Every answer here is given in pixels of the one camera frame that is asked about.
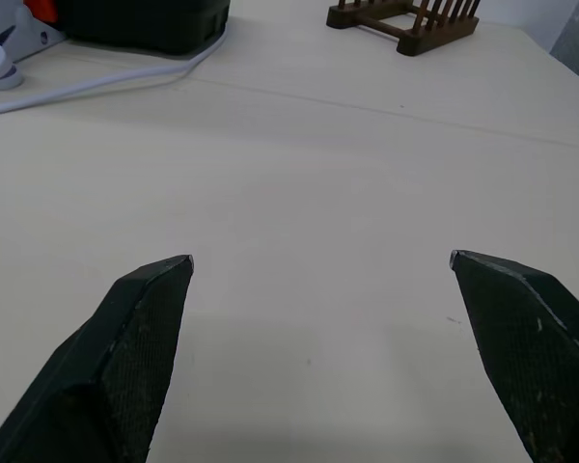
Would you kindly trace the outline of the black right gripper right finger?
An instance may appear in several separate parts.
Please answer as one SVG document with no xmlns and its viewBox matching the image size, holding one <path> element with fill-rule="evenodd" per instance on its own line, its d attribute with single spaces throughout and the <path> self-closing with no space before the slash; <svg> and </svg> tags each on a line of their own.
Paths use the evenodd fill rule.
<svg viewBox="0 0 579 463">
<path fill-rule="evenodd" d="M 517 261 L 454 250 L 485 373 L 533 463 L 579 463 L 579 300 Z"/>
</svg>

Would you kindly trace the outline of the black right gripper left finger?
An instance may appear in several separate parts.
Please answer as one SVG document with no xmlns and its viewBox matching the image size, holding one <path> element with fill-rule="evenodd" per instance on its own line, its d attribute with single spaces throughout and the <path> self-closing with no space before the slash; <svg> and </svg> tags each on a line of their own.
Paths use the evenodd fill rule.
<svg viewBox="0 0 579 463">
<path fill-rule="evenodd" d="M 0 426 L 0 463 L 147 463 L 193 270 L 180 255 L 117 280 Z"/>
</svg>

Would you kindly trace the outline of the black box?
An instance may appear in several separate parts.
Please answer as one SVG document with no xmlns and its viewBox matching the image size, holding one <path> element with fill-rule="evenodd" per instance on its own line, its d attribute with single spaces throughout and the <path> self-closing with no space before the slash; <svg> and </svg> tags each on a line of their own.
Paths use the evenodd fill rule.
<svg viewBox="0 0 579 463">
<path fill-rule="evenodd" d="M 77 41 L 185 55 L 225 30 L 231 0 L 55 0 Z"/>
</svg>

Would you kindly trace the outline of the brown wooden dish rack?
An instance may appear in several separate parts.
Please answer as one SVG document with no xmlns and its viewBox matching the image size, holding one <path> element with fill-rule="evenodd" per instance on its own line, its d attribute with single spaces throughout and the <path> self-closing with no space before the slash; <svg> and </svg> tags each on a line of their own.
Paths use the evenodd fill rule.
<svg viewBox="0 0 579 463">
<path fill-rule="evenodd" d="M 474 34 L 482 0 L 338 0 L 327 13 L 333 29 L 363 27 L 398 40 L 416 57 Z"/>
</svg>

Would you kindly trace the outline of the orange object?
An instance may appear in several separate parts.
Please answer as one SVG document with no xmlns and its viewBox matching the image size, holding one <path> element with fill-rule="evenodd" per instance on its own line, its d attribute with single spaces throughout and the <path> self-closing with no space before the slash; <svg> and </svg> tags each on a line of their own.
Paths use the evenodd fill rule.
<svg viewBox="0 0 579 463">
<path fill-rule="evenodd" d="M 23 0 L 35 19 L 47 24 L 56 24 L 59 21 L 55 0 Z"/>
</svg>

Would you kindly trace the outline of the white clamp bracket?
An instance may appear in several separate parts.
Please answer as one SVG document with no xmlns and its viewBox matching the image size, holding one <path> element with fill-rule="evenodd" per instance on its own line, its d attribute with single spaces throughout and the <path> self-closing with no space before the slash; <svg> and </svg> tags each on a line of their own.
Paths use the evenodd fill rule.
<svg viewBox="0 0 579 463">
<path fill-rule="evenodd" d="M 23 0 L 0 0 L 0 60 L 9 58 L 16 63 L 66 38 L 35 18 Z"/>
</svg>

